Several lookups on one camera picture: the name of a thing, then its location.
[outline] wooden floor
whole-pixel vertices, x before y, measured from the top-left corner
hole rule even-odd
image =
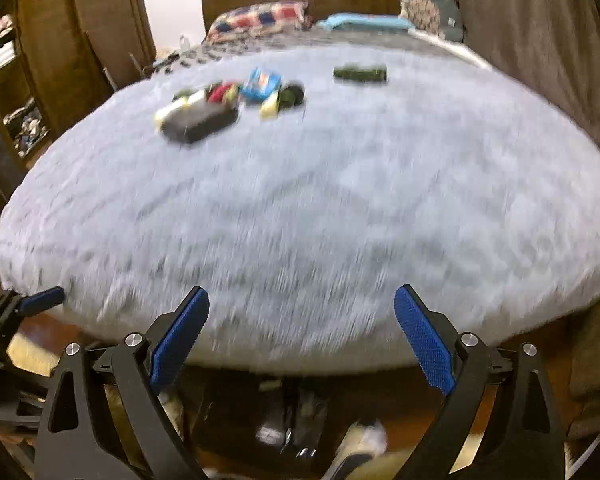
[[[60,355],[70,342],[90,341],[90,338],[75,326],[63,325],[45,314],[26,320],[20,331],[39,346],[57,355]],[[522,342],[533,342],[538,347],[544,358],[565,428],[580,413],[579,403],[574,402],[569,396],[571,373],[569,341],[570,318],[565,318],[529,334],[513,338],[503,345],[505,348],[516,348]],[[191,394],[184,398],[190,427],[194,426],[193,421],[198,416],[201,396],[205,397],[207,404],[213,402],[213,399],[209,399],[210,391],[212,392],[213,389],[208,385],[212,381],[217,383],[219,373],[202,368],[190,368],[184,374],[189,384],[192,384],[187,389],[190,392],[196,389],[198,391],[196,395]],[[231,377],[231,372],[227,374],[222,379],[225,381],[225,390],[230,389],[231,385],[231,379],[227,383],[227,377]],[[326,392],[328,397],[328,415],[318,448],[317,462],[313,466],[314,471],[319,471],[328,465],[347,428],[359,418],[378,418],[387,430],[390,449],[413,448],[442,405],[442,395],[428,386],[418,367],[358,376],[322,378],[319,381],[320,390]],[[478,410],[472,433],[479,434],[484,431],[493,400],[494,389],[490,388]],[[228,424],[240,428],[240,434],[253,436],[258,429],[249,427],[250,424],[253,425],[253,421],[246,411],[232,411],[231,418]],[[205,447],[204,442],[191,442],[190,439],[189,444],[191,447]],[[270,467],[267,468],[266,457],[258,457],[256,454],[243,461],[250,462],[249,465],[209,452],[199,452],[198,456],[205,466],[243,474],[257,474],[260,478],[271,476],[262,472],[270,470]]]

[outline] wooden wardrobe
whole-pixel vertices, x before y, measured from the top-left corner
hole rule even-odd
[[[0,72],[0,211],[30,157],[3,124],[12,108],[33,97],[53,141],[155,58],[144,0],[10,0],[3,14],[13,17],[16,59]]]

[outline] pillow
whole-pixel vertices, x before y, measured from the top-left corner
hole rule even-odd
[[[460,42],[464,26],[456,0],[402,0],[401,18],[442,40]]]
[[[400,31],[414,28],[413,23],[398,16],[381,16],[376,14],[353,14],[339,12],[316,23],[325,30],[374,30]]]
[[[287,27],[301,28],[306,6],[307,2],[271,2],[230,10],[212,23],[205,42],[221,43],[265,36]]]

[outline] blue pillow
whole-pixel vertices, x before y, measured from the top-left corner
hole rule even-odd
[[[398,16],[381,16],[379,14],[354,14],[353,12],[339,12],[332,14],[325,20],[320,20],[316,25],[325,30],[342,28],[345,25],[361,25],[374,30],[408,30],[415,28],[413,23]]]

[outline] plaid pillow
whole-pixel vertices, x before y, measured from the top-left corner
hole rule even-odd
[[[307,2],[272,2],[220,14],[209,28],[205,42],[221,43],[245,37],[265,36],[286,27],[304,25]]]

